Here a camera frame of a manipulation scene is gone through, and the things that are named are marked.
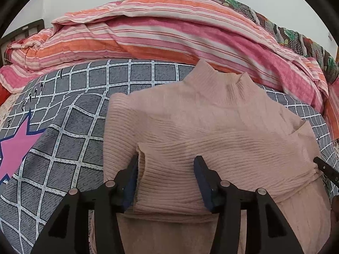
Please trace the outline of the pink knit turtleneck sweater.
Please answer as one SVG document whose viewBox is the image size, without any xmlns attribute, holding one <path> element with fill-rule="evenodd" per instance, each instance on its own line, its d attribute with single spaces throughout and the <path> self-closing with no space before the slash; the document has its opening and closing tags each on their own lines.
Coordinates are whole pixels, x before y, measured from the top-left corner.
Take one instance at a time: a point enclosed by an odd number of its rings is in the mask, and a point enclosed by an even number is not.
<svg viewBox="0 0 339 254">
<path fill-rule="evenodd" d="M 240 189 L 264 188 L 304 253 L 330 235 L 330 202 L 314 163 L 311 124 L 272 100 L 247 73 L 205 61 L 176 83 L 111 95 L 103 137 L 103 177 L 139 156 L 133 205 L 119 214 L 126 253 L 209 253 L 217 215 L 204 206 L 194 158 Z"/>
</svg>

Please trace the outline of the pink orange striped quilt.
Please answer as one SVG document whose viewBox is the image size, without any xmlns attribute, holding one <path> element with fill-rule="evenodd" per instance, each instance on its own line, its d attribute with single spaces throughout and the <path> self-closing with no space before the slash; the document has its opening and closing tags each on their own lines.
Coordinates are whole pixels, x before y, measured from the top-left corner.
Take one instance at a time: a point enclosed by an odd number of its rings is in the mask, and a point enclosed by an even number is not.
<svg viewBox="0 0 339 254">
<path fill-rule="evenodd" d="M 69 12 L 52 27 L 15 41 L 1 68 L 1 101 L 33 79 L 72 62 L 136 58 L 248 73 L 322 113 L 338 138 L 338 78 L 316 59 L 280 45 L 260 25 L 214 0 L 123 0 Z"/>
</svg>

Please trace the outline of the grey grid bedsheet with star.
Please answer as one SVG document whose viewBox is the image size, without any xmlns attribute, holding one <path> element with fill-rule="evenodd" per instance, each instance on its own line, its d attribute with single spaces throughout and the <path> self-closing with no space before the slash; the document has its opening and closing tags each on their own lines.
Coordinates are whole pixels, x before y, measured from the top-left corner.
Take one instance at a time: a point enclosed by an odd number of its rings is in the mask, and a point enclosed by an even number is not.
<svg viewBox="0 0 339 254">
<path fill-rule="evenodd" d="M 69 86 L 78 89 L 65 96 L 48 112 L 29 111 L 16 129 L 1 140 L 1 178 L 9 181 L 1 196 L 1 235 L 14 253 L 32 253 L 45 224 L 73 188 L 81 192 L 97 189 L 107 182 L 103 177 L 103 137 L 111 95 L 127 93 L 128 69 L 118 73 L 119 88 L 109 84 L 111 72 L 84 70 L 43 83 L 42 98 Z M 311 124 L 322 160 L 331 165 L 331 141 L 322 117 L 310 107 L 291 106 L 288 96 L 279 104 Z M 330 202 L 330 235 L 337 213 Z M 97 253 L 94 211 L 89 211 L 89 253 Z M 240 242 L 237 253 L 245 253 L 246 211 L 241 212 Z"/>
</svg>

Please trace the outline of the white floral mattress sheet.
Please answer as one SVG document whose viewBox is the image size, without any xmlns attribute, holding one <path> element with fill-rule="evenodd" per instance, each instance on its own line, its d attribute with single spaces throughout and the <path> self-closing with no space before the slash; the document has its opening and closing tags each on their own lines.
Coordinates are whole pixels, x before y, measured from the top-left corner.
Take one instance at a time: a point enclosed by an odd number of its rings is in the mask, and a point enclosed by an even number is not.
<svg viewBox="0 0 339 254">
<path fill-rule="evenodd" d="M 7 119 L 11 109 L 13 108 L 15 101 L 20 96 L 20 93 L 10 95 L 6 101 L 0 107 L 0 126 L 2 127 L 5 120 Z"/>
</svg>

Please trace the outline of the dark wooden headboard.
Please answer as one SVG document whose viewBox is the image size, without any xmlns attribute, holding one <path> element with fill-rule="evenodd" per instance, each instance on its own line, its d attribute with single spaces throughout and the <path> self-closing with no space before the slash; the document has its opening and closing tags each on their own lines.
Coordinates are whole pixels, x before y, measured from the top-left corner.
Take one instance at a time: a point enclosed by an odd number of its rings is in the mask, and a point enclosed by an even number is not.
<svg viewBox="0 0 339 254">
<path fill-rule="evenodd" d="M 34 35 L 36 33 L 39 33 L 42 29 L 44 29 L 44 20 L 39 19 L 37 21 L 31 22 L 29 24 L 26 24 L 8 35 L 5 35 L 1 38 L 1 66 L 6 64 L 5 60 L 5 50 L 9 44 L 12 42 L 25 39 L 31 35 Z"/>
</svg>

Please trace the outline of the dark floral patchwork blanket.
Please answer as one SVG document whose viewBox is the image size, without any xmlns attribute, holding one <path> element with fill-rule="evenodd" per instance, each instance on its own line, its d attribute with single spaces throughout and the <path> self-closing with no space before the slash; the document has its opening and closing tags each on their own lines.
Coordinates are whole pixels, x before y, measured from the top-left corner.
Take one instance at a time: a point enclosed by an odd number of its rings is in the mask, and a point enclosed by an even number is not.
<svg viewBox="0 0 339 254">
<path fill-rule="evenodd" d="M 279 27 L 264 15 L 254 11 L 246 4 L 237 0 L 214 0 L 221 5 L 244 15 L 246 18 L 260 25 L 264 30 L 271 34 L 276 41 L 304 57 L 312 57 L 316 59 L 322 72 L 325 75 L 326 81 L 333 84 L 338 78 L 338 64 L 325 48 L 303 34 Z"/>
</svg>

